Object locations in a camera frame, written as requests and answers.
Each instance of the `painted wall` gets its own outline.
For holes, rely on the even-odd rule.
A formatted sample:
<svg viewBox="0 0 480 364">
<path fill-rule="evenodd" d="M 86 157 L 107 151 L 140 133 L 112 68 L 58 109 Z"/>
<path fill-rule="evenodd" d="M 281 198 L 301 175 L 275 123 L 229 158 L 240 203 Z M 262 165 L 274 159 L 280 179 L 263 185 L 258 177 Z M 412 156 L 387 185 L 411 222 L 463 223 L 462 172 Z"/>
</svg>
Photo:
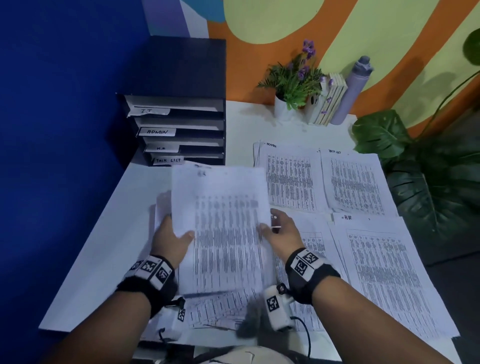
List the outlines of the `painted wall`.
<svg viewBox="0 0 480 364">
<path fill-rule="evenodd" d="M 227 99 L 273 103 L 255 88 L 269 64 L 315 41 L 324 72 L 347 74 L 363 54 L 375 71 L 352 113 L 395 108 L 418 134 L 442 99 L 478 67 L 462 55 L 480 26 L 479 0 L 143 0 L 153 35 L 227 40 Z M 480 77 L 459 89 L 438 118 L 442 128 L 475 98 Z"/>
<path fill-rule="evenodd" d="M 59 339 L 38 325 L 132 157 L 115 92 L 149 32 L 141 0 L 1 15 L 0 362 L 38 363 Z"/>
</svg>

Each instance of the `black wristband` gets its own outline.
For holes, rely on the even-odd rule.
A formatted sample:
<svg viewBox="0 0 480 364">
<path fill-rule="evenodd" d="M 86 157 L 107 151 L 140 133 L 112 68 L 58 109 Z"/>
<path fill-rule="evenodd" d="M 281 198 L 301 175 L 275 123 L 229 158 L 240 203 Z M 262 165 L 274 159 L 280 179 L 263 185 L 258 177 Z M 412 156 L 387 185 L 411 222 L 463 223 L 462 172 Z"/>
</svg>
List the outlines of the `black wristband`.
<svg viewBox="0 0 480 364">
<path fill-rule="evenodd" d="M 290 255 L 285 264 L 285 271 L 293 299 L 302 304 L 312 304 L 313 290 L 324 278 L 340 277 L 321 254 L 310 252 L 306 248 L 297 249 Z"/>
<path fill-rule="evenodd" d="M 115 291 L 141 292 L 150 302 L 150 318 L 168 304 L 177 293 L 175 270 L 160 255 L 136 262 Z"/>
</svg>

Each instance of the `cable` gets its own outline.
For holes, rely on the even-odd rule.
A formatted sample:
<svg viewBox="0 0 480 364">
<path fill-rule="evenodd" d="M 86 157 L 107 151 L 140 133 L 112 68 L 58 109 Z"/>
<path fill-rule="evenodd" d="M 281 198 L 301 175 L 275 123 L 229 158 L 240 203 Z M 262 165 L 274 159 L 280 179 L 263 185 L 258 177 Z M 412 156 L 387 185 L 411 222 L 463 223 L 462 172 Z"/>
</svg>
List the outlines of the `cable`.
<svg viewBox="0 0 480 364">
<path fill-rule="evenodd" d="M 303 327 L 305 328 L 305 331 L 307 332 L 307 338 L 308 338 L 308 355 L 307 355 L 307 357 L 310 358 L 310 350 L 312 350 L 312 342 L 310 341 L 310 334 L 308 333 L 307 325 L 305 325 L 305 323 L 303 322 L 303 320 L 300 317 L 290 316 L 290 318 L 292 320 L 299 320 L 302 323 Z"/>
</svg>

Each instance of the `file organizer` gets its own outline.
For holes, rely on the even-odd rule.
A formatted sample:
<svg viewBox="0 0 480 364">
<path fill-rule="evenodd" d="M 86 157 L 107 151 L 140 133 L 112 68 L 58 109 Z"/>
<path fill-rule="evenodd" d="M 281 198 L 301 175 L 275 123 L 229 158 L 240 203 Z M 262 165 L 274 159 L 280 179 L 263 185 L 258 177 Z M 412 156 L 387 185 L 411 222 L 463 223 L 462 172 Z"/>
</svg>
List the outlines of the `file organizer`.
<svg viewBox="0 0 480 364">
<path fill-rule="evenodd" d="M 224 165 L 226 42 L 151 36 L 117 93 L 151 166 Z"/>
</svg>

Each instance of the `desk surface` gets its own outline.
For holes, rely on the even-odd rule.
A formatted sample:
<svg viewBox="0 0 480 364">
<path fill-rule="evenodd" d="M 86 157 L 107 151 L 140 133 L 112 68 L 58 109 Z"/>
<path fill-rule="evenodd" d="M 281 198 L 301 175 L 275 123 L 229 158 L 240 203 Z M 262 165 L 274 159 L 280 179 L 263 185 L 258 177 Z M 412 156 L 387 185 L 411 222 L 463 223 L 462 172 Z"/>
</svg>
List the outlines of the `desk surface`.
<svg viewBox="0 0 480 364">
<path fill-rule="evenodd" d="M 348 115 L 342 125 L 311 126 L 298 115 L 277 121 L 271 107 L 227 101 L 227 165 L 252 166 L 253 143 L 259 140 L 351 150 L 355 143 L 348 131 L 355 119 Z M 148 167 L 137 152 L 39 328 L 70 332 L 105 301 L 150 241 L 156 197 L 170 189 L 171 169 Z M 311 336 L 311 357 L 340 360 L 325 333 Z M 300 352 L 306 352 L 306 342 L 305 333 L 290 333 L 288 338 L 288 346 Z M 256 340 L 240 340 L 233 331 L 205 328 L 189 330 L 179 343 L 222 347 L 255 345 Z M 454 363 L 461 363 L 450 339 L 430 344 Z"/>
</svg>

